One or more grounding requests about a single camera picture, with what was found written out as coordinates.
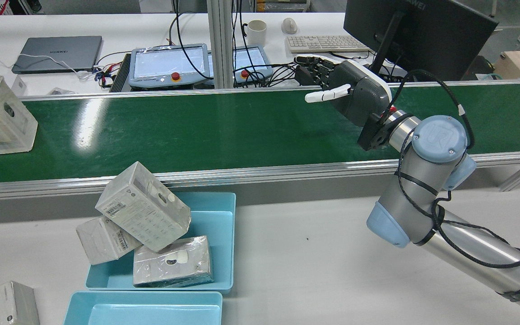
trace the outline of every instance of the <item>laptop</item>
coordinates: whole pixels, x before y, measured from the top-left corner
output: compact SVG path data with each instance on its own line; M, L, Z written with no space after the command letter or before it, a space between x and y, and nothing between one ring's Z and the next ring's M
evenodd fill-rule
M75 71L91 71L102 44L101 36L76 37L31 37L27 39L21 54L50 56L58 62L65 62ZM63 64L55 63L47 57L18 56L11 71L14 74L50 74L72 72Z

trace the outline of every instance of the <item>robotic arm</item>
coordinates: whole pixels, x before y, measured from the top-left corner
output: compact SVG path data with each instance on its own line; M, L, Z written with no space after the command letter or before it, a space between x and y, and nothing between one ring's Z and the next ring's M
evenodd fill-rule
M388 85L355 61L320 56L295 61L323 88L306 95L307 102L332 100L363 127L358 143L364 150L390 144L400 152L398 169L367 220L369 229L397 247L412 242L427 249L520 305L520 249L438 204L450 201L450 192L437 198L441 189L454 189L475 170L464 126L450 116L420 120L399 111Z

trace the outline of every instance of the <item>white keyboard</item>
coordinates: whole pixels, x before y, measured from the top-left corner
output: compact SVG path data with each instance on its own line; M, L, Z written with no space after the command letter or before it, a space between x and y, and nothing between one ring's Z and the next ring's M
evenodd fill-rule
M286 46L291 53L366 52L370 48L349 35L288 36Z

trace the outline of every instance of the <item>blue plastic tray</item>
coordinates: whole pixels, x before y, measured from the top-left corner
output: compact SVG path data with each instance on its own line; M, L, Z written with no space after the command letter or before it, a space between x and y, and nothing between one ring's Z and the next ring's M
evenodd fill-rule
M91 290L192 290L229 293L234 284L234 193L176 193L192 210L184 237L206 235L210 243L214 282L186 288L136 288L132 282L134 253L117 261L91 265L85 286Z
M75 292L64 325L220 325L218 292Z

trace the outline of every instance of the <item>mug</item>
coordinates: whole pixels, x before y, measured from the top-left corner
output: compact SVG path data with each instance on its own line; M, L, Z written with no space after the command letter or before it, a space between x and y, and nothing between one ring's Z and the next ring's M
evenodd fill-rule
M262 20L251 20L247 24L242 24L242 33L246 37L246 44L266 45L266 23Z

